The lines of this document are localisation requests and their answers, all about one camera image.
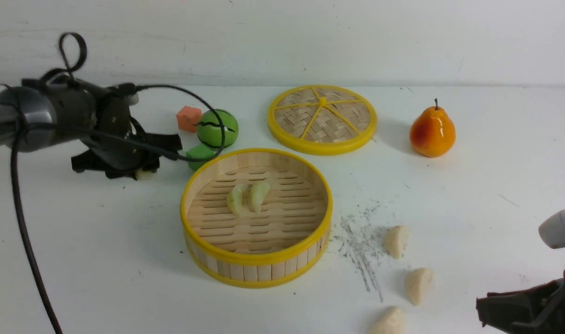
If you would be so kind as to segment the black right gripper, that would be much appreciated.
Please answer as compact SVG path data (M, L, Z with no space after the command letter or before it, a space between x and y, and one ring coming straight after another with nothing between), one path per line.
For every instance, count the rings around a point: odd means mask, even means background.
M488 293L477 298L476 310L482 326L507 334L565 334L565 270L530 289Z

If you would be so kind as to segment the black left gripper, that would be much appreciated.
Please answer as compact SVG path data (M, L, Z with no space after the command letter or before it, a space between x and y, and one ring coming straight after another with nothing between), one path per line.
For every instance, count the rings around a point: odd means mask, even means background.
M123 97L89 82L79 87L95 98L95 121L92 129L107 136L86 135L81 141L88 147L83 154L73 156L72 169L76 173L98 171L109 179L134 179L138 169L158 170L162 154L150 152L125 140L132 140L178 153L183 148L179 135L160 135L146 132L131 116L130 106Z

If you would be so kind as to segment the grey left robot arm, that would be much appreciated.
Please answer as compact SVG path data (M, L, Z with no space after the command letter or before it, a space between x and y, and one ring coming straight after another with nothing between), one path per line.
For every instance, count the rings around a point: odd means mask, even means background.
M183 148L179 135L146 132L131 116L130 106L138 101L134 85L108 87L62 76L51 84L25 79L20 86L0 92L0 146L13 146L19 132L31 126L18 144L20 152L34 152L79 140L87 146L73 156L76 173L99 171L109 179L130 177L138 171L155 173L162 154L135 146L141 142L170 153ZM33 127L49 123L50 128Z

